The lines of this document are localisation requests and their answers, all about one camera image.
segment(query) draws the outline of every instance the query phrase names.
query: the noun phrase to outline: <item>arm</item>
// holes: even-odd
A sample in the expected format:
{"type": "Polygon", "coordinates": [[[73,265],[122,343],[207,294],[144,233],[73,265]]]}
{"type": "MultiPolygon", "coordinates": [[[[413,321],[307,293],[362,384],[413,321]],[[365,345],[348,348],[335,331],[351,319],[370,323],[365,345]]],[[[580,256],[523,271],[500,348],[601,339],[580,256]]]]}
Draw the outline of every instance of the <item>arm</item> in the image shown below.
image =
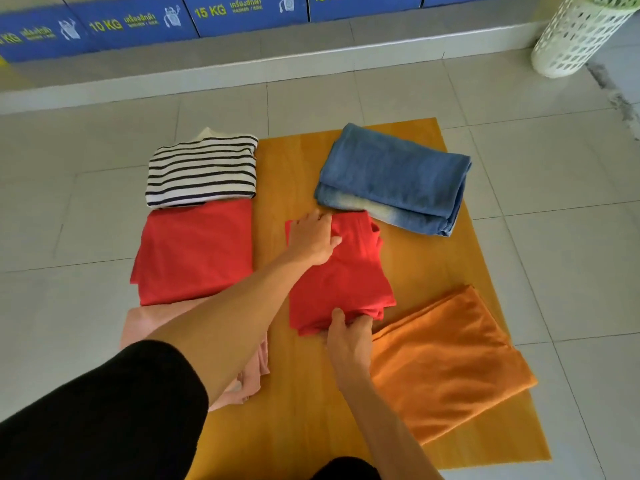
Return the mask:
{"type": "Polygon", "coordinates": [[[340,244],[331,215],[313,211],[291,226],[288,249],[245,280],[206,300],[148,338],[176,347],[212,404],[249,361],[293,285],[340,244]]]}
{"type": "Polygon", "coordinates": [[[442,480],[402,420],[376,392],[371,364],[371,317],[350,327],[336,309],[327,335],[327,350],[335,380],[369,446],[383,480],[442,480]]]}

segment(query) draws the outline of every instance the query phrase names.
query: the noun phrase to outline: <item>denim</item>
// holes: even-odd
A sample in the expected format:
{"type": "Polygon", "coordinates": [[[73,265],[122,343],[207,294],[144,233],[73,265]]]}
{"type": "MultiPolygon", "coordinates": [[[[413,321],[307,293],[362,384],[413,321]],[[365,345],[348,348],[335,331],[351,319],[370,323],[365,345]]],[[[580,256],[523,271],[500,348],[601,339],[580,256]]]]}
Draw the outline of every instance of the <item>denim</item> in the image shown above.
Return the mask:
{"type": "Polygon", "coordinates": [[[450,236],[471,158],[347,124],[333,144],[314,196],[319,204],[366,210],[412,232],[450,236]]]}

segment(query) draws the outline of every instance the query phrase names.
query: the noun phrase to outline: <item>pink clothing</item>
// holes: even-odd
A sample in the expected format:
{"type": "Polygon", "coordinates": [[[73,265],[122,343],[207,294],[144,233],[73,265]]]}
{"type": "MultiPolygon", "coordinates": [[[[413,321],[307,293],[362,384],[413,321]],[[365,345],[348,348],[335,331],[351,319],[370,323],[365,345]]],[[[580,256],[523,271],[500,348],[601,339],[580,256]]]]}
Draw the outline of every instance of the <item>pink clothing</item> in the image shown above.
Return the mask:
{"type": "MultiPolygon", "coordinates": [[[[124,322],[120,348],[123,349],[146,338],[156,328],[178,315],[188,312],[206,299],[190,299],[171,305],[140,306],[130,309],[124,322]]],[[[224,393],[209,408],[209,411],[215,411],[228,404],[243,404],[250,396],[256,394],[260,390],[260,376],[269,373],[267,362],[267,335],[265,334],[260,347],[249,359],[244,370],[238,374],[237,379],[229,384],[224,393]]]]}

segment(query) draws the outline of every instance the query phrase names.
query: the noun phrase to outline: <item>folded shirt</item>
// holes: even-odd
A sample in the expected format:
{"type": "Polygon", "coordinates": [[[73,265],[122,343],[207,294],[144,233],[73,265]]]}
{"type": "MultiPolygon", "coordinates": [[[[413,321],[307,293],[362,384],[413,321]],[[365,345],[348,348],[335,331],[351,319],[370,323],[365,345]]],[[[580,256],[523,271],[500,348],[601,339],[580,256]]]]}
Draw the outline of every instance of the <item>folded shirt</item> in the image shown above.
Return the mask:
{"type": "Polygon", "coordinates": [[[255,196],[258,138],[209,128],[195,141],[159,148],[149,161],[147,204],[152,209],[255,196]]]}
{"type": "MultiPolygon", "coordinates": [[[[291,221],[285,225],[287,241],[291,221]]],[[[342,236],[325,264],[307,270],[289,293],[289,324],[299,335],[329,328],[334,308],[352,321],[360,315],[382,320],[395,306],[391,286],[382,271],[380,228],[366,212],[334,214],[332,235],[342,236]]]]}
{"type": "Polygon", "coordinates": [[[151,211],[131,273],[140,305],[211,296],[249,276],[251,221],[249,199],[151,211]]]}
{"type": "MultiPolygon", "coordinates": [[[[178,315],[188,312],[204,300],[206,298],[181,301],[171,305],[132,308],[127,313],[127,318],[124,322],[120,348],[123,349],[134,342],[146,338],[156,328],[176,318],[178,315]]],[[[215,411],[228,404],[243,404],[249,397],[256,394],[260,390],[260,376],[269,373],[267,362],[267,335],[265,334],[260,347],[252,355],[244,370],[229,384],[224,393],[209,408],[209,411],[215,411]]]]}
{"type": "Polygon", "coordinates": [[[471,286],[375,333],[371,377],[420,444],[538,383],[471,286]]]}
{"type": "Polygon", "coordinates": [[[471,158],[347,124],[333,144],[314,194],[318,203],[367,210],[383,222],[449,236],[471,158]]]}

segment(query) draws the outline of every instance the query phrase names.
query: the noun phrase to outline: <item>red shirt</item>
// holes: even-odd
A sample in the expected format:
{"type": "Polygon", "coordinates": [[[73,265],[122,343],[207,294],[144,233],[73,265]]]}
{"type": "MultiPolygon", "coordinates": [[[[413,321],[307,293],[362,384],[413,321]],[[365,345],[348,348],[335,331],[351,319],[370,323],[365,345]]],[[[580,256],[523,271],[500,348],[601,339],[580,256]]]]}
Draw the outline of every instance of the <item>red shirt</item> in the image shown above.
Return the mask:
{"type": "MultiPolygon", "coordinates": [[[[285,225],[287,241],[291,221],[285,225]]],[[[367,212],[334,214],[332,235],[342,236],[325,264],[311,267],[289,294],[289,324],[299,335],[326,330],[331,312],[341,308],[347,322],[360,315],[382,320],[395,306],[391,285],[380,264],[380,228],[367,212]]]]}
{"type": "Polygon", "coordinates": [[[249,276],[252,201],[152,211],[131,273],[140,305],[211,296],[249,276]]]}

